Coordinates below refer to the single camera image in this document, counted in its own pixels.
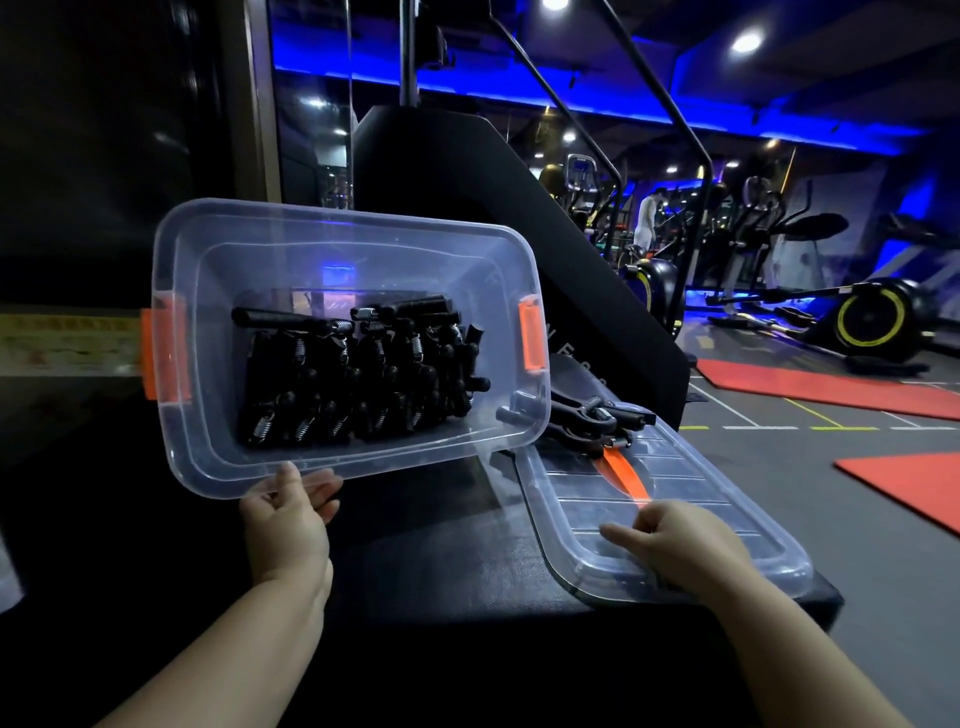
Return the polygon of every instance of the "metal pole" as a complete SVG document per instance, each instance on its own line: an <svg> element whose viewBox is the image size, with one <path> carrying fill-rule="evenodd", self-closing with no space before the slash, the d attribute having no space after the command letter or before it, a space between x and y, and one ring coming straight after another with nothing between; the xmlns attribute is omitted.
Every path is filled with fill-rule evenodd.
<svg viewBox="0 0 960 728"><path fill-rule="evenodd" d="M623 27L623 23L620 22L620 18L617 17L616 12L613 11L608 0L593 0L593 4L597 7L597 10L600 11L600 14L603 15L607 26L616 37L617 42L623 50L627 52L627 55L630 56L634 67L640 76L643 77L643 81L649 86L650 91L656 97L657 101L660 102L663 110L666 111L667 116L670 117L670 121L672 121L674 126L680 131L681 136L685 139L686 143L689 144L693 153L704 167L704 182L700 185L700 195L695 207L697 212L693 219L693 229L690 231L690 244L684 246L684 255L677 275L677 280L680 285L674 290L673 299L670 301L669 308L666 312L667 324L673 326L673 322L677 321L677 314L680 313L681 305L684 302L686 287L693 278L697 254L700 252L700 244L702 242L701 229L707 221L707 202L710 188L713 187L713 160L710 159L710 155L707 154L704 145L700 143L700 139L698 139L697 135L690 129L690 125L686 123L684 115L677 108L669 91L663 87L660 79L657 78L657 74L654 73L650 64L643 58L634 40L630 37L630 33Z"/></svg>
<svg viewBox="0 0 960 728"><path fill-rule="evenodd" d="M400 0L400 105L420 105L417 92L417 0Z"/></svg>
<svg viewBox="0 0 960 728"><path fill-rule="evenodd" d="M567 118L570 124L573 125L573 128L577 130L577 134L587 143L587 146L590 148L590 151L593 152L600 163L603 164L604 169L607 170L607 173L613 178L616 183L616 195L613 198L613 209L611 210L610 225L608 226L607 231L607 245L604 248L604 258L607 260L610 259L610 249L613 245L613 232L616 229L616 217L617 211L619 210L620 205L620 196L623 193L623 178L620 177L620 173L617 172L616 167L613 166L613 163L610 159L603 153L603 150L597 146L597 143L593 141L593 137L587 133L587 130L584 128L584 125L580 123L580 120L573 115L573 112L569 107L560 99L560 96L557 95L557 92L550 87L550 84L543 78L543 76L538 71L537 67L534 65L534 62L530 60L530 57L527 55L527 52L523 50L523 46L514 38L510 31L508 31L503 24L497 20L493 15L490 16L490 21L493 26L500 32L503 36L503 39L506 40L510 46L514 49L520 60L523 61L523 65L527 67L527 70L533 74L533 77L537 79L537 83L540 84L540 88L546 91L547 96L550 97L550 100L553 102L554 106L561 111L561 113Z"/></svg>

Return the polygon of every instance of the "recessed light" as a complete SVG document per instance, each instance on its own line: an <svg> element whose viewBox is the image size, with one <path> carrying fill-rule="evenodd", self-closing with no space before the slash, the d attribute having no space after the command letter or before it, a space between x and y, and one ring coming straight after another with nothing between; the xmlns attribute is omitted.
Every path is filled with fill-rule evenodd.
<svg viewBox="0 0 960 728"><path fill-rule="evenodd" d="M754 28L737 36L730 49L734 53L745 55L753 53L761 45L763 45L763 32Z"/></svg>

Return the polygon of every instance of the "person's left hand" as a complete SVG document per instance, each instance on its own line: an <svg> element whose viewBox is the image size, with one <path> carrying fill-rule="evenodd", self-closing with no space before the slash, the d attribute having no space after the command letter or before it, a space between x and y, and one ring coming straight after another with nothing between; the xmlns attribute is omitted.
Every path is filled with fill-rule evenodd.
<svg viewBox="0 0 960 728"><path fill-rule="evenodd" d="M325 525L340 509L333 497L343 484L331 470L300 478L293 463L283 463L253 489L275 493L240 500L254 584L289 580L329 593L333 568Z"/></svg>

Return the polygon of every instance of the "forearm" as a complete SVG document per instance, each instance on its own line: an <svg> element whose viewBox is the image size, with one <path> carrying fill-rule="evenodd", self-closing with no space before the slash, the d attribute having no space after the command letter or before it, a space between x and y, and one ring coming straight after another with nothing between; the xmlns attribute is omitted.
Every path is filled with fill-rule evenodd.
<svg viewBox="0 0 960 728"><path fill-rule="evenodd" d="M767 728L910 725L798 604L758 574L708 606Z"/></svg>
<svg viewBox="0 0 960 728"><path fill-rule="evenodd" d="M319 587L258 584L101 726L274 726L323 626Z"/></svg>

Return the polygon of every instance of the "hand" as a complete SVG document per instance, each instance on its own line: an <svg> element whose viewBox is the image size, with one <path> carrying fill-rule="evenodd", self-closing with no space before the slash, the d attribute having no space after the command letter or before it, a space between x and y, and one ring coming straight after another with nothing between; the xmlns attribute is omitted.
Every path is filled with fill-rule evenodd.
<svg viewBox="0 0 960 728"><path fill-rule="evenodd" d="M240 500L254 584L285 580L323 590L325 600L333 580L325 524L340 509L331 499L343 484L331 470L301 479L292 463L284 463L253 488L275 493Z"/></svg>
<svg viewBox="0 0 960 728"><path fill-rule="evenodd" d="M636 514L633 528L604 523L600 534L707 606L745 580L762 578L730 527L692 503L655 500Z"/></svg>

